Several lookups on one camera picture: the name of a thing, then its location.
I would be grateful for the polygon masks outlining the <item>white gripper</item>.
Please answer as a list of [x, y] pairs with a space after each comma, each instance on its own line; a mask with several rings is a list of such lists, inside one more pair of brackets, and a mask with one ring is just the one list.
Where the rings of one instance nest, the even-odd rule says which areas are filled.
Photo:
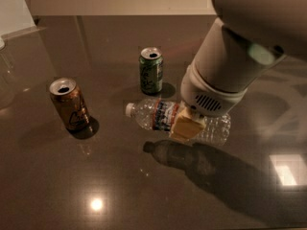
[[180, 110], [171, 127], [170, 137], [181, 142], [196, 137], [206, 127], [200, 114], [208, 117], [224, 116], [243, 99], [246, 92], [217, 90], [202, 79], [195, 65], [190, 64], [181, 82], [180, 95], [193, 110], [188, 107]]

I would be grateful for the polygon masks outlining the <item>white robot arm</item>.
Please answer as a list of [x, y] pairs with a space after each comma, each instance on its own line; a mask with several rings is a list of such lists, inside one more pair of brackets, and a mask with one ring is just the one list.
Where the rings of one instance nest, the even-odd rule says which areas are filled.
[[307, 0], [211, 0], [217, 17], [182, 79], [170, 136], [216, 144], [223, 116], [284, 57], [306, 59]]

